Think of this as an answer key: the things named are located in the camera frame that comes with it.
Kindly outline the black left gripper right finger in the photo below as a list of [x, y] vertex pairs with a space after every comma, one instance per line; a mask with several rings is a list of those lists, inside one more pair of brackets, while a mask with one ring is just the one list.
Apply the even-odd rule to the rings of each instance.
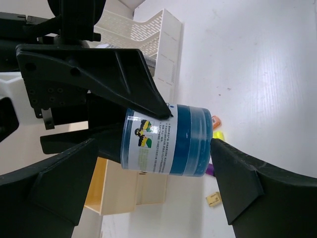
[[250, 156], [220, 139], [211, 159], [237, 238], [315, 238], [317, 180]]

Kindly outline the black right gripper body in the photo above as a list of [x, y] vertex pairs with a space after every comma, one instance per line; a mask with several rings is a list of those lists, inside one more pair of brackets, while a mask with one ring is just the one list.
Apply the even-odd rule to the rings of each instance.
[[53, 18], [0, 14], [0, 70], [22, 74], [29, 103], [47, 129], [79, 122], [96, 90], [97, 0], [51, 0]]

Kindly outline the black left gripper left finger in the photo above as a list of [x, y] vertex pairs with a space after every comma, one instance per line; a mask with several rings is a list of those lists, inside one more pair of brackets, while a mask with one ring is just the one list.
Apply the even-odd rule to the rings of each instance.
[[98, 156], [88, 139], [0, 177], [2, 238], [70, 238], [79, 224]]

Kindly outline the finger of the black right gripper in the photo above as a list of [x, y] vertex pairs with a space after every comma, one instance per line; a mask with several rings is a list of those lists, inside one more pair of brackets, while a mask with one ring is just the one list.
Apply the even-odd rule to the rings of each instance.
[[44, 154], [57, 154], [88, 139], [94, 139], [98, 144], [99, 157], [120, 164], [123, 128], [123, 123], [116, 123], [85, 130], [46, 135], [40, 137], [40, 142]]
[[16, 58], [35, 109], [82, 105], [91, 93], [156, 119], [172, 115], [138, 49], [19, 45]]

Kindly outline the beige wooden drawer cabinet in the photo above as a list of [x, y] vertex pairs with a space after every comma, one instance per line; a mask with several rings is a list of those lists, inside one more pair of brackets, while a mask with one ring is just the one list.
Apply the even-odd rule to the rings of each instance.
[[133, 212], [138, 205], [165, 202], [167, 175], [124, 170], [98, 157], [85, 207], [101, 216]]

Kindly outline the purple highlighter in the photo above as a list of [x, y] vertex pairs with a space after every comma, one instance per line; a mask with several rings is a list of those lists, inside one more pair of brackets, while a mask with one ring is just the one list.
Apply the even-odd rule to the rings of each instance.
[[208, 164], [208, 167], [207, 167], [207, 170], [206, 170], [206, 174], [207, 175], [210, 175], [210, 176], [215, 176], [214, 175], [214, 167], [213, 167], [213, 164], [209, 163]]

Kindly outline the blue gel jar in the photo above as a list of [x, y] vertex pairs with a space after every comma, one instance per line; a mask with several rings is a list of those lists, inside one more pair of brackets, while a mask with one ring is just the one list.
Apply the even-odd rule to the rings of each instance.
[[128, 109], [121, 166], [146, 173], [201, 177], [210, 162], [212, 117], [205, 108], [169, 104], [172, 116], [155, 119]]

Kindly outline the small tan eraser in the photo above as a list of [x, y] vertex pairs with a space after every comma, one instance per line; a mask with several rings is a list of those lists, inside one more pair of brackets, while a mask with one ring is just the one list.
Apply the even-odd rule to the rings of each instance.
[[215, 192], [206, 197], [206, 201], [209, 207], [214, 207], [222, 203], [220, 192]]

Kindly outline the black yellow highlighter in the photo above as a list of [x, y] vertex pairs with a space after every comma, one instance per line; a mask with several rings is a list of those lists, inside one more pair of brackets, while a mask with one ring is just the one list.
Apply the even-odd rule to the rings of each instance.
[[225, 141], [225, 137], [222, 131], [214, 131], [213, 136], [214, 139], [220, 139], [222, 141]]

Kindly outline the white plastic file organizer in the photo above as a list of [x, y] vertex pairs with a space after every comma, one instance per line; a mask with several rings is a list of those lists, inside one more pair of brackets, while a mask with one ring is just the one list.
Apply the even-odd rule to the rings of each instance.
[[105, 10], [95, 25], [101, 44], [137, 48], [156, 61], [154, 81], [166, 102], [174, 102], [182, 23], [166, 9], [145, 22], [137, 22]]

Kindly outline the orange highlighter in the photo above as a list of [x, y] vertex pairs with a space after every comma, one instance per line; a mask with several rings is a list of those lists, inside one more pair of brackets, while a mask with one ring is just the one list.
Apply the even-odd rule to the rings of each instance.
[[212, 116], [212, 127], [213, 129], [218, 128], [219, 126], [221, 126], [221, 120], [219, 119], [219, 117], [217, 116]]

